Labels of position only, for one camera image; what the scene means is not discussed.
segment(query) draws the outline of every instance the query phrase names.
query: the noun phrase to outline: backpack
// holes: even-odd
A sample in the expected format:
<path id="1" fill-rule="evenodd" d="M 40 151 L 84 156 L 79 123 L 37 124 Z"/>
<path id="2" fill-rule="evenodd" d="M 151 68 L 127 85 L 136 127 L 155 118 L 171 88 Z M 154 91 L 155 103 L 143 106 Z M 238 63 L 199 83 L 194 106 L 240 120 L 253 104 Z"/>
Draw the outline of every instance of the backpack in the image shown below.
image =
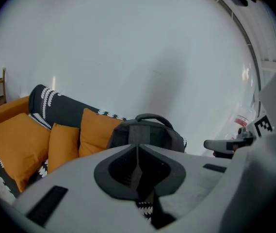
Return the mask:
<path id="1" fill-rule="evenodd" d="M 161 123 L 146 119 L 156 119 Z M 107 149 L 127 144 L 150 144 L 177 152 L 185 151 L 183 138 L 166 118 L 156 114 L 141 114 L 119 124 L 112 133 Z"/>

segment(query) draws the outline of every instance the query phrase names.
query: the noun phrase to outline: white wall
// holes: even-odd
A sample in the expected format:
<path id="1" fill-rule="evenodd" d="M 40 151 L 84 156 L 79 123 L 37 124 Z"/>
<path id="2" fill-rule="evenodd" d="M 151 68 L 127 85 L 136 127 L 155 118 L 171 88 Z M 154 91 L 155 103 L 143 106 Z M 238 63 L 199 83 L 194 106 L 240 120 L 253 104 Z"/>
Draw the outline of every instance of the white wall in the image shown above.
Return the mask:
<path id="1" fill-rule="evenodd" d="M 131 118 L 157 113 L 204 152 L 256 75 L 239 29 L 214 0 L 10 0 L 0 12 L 7 95 L 37 84 Z"/>

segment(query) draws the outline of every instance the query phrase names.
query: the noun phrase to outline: black strap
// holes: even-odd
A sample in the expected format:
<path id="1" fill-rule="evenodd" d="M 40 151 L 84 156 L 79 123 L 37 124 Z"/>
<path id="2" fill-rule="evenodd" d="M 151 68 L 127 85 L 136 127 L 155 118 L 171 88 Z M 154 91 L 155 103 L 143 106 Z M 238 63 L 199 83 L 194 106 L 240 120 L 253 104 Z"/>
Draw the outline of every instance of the black strap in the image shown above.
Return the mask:
<path id="1" fill-rule="evenodd" d="M 161 122 L 163 125 L 167 126 L 168 128 L 173 130 L 173 127 L 171 123 L 164 117 L 157 115 L 157 114 L 151 114 L 151 113 L 145 113 L 145 114 L 140 114 L 136 116 L 136 120 L 140 122 L 143 119 L 156 119 L 159 122 Z"/>

